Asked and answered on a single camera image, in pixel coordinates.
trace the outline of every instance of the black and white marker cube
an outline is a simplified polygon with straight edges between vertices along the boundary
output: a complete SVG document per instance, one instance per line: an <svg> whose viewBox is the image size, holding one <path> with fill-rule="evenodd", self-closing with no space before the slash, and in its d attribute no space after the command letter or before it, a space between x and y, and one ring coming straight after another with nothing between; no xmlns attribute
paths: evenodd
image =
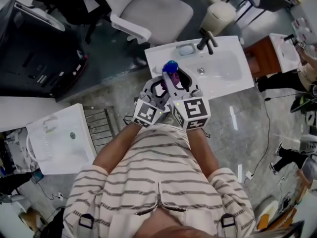
<svg viewBox="0 0 317 238"><path fill-rule="evenodd" d="M163 113L163 110L138 99L132 121L143 127L149 127L154 124Z"/></svg>
<svg viewBox="0 0 317 238"><path fill-rule="evenodd" d="M171 102L173 115L183 130L204 127L210 119L209 102L203 97Z"/></svg>

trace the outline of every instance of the concrete floor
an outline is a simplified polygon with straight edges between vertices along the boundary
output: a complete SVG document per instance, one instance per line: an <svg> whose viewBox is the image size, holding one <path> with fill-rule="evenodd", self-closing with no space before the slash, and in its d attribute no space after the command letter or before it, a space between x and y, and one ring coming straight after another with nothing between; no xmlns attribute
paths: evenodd
<svg viewBox="0 0 317 238"><path fill-rule="evenodd" d="M194 17L179 40L199 38L199 25L209 4L207 0L184 1L194 8ZM241 0L232 0L232 3L237 4L239 1ZM269 33L292 32L291 18L285 10L266 12L246 26L257 14L256 9L250 10L238 24L228 26L221 34L242 37L246 47ZM139 95L145 82L151 77L149 69L136 61L136 57L145 59L143 50L148 45L139 46L135 42L129 44L125 38L126 34L115 31L107 22L97 27L91 44L85 46L90 55L89 66L74 87L61 98L73 104L113 105L121 128L125 126L123 117L133 114L133 98ZM254 171L267 147L268 118L264 98L292 93L293 90L268 90L260 94L256 88L251 88L210 101L212 115L206 130L211 134L208 141L221 166L230 167L237 172L238 164L242 164L243 173L247 170ZM276 160L274 152L280 141L284 142L285 148L297 148L300 136L308 132L303 116L300 113L289 113L293 100L294 96L289 96L266 103L271 120L267 154L259 164L254 178L246 180L244 185L254 207L270 194L280 200L287 192L293 193L295 189L297 178L293 164L284 168L277 176L268 169L270 161ZM283 176L287 179L279 186L278 181ZM75 175L45 176L40 184L49 197L58 192L67 196L74 177ZM32 184L31 181L21 187L21 192L45 218L56 207L66 203L45 198L39 185Z"/></svg>

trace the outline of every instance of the person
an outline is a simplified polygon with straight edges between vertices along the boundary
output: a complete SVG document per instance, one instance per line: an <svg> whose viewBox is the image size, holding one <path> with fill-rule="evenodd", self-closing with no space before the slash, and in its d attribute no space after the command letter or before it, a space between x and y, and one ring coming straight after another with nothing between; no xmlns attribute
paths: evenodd
<svg viewBox="0 0 317 238"><path fill-rule="evenodd" d="M260 92L267 89L291 88L300 92L307 92L310 86L317 81L317 59L311 57L300 46L296 46L302 64L299 71L292 70L286 73L279 72L271 77L263 76L256 82Z"/></svg>
<svg viewBox="0 0 317 238"><path fill-rule="evenodd" d="M223 236L224 214L238 237L250 234L248 197L232 170L219 167L202 129L141 128L129 123L77 175L64 212L74 237L210 238ZM82 230L91 223L94 236Z"/></svg>
<svg viewBox="0 0 317 238"><path fill-rule="evenodd" d="M270 169L274 175L285 166L294 162L297 167L297 175L301 179L302 183L311 190L313 194L317 196L317 162L315 155L304 155L293 149L284 149L283 143L280 142L276 156L282 157L276 164L270 163Z"/></svg>

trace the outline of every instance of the chair armrest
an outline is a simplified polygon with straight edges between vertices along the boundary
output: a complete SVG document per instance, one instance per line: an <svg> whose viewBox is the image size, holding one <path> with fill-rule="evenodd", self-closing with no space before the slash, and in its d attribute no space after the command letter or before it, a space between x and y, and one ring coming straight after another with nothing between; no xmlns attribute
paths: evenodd
<svg viewBox="0 0 317 238"><path fill-rule="evenodd" d="M113 28L136 37L139 44L148 41L152 34L148 29L131 23L125 19L119 18L114 13L111 13L110 20L112 22Z"/></svg>

